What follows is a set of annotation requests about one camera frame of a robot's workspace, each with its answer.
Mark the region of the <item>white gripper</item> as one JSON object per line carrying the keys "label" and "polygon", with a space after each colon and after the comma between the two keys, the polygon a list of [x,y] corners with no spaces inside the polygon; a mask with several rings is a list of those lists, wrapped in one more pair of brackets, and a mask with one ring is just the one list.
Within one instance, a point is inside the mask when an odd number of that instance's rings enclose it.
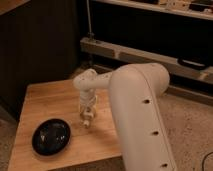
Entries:
{"label": "white gripper", "polygon": [[84,118],[93,118],[94,110],[92,109],[97,101],[95,90],[81,91],[79,94],[79,112],[83,113]]}

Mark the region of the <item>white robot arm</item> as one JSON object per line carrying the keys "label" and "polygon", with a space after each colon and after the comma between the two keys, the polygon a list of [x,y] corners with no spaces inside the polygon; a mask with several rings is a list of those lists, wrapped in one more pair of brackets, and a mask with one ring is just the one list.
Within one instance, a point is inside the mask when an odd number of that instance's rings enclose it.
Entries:
{"label": "white robot arm", "polygon": [[85,126],[95,115],[95,91],[108,91],[126,171],[178,171],[157,103],[169,80],[158,63],[129,64],[105,74],[88,69],[73,80]]}

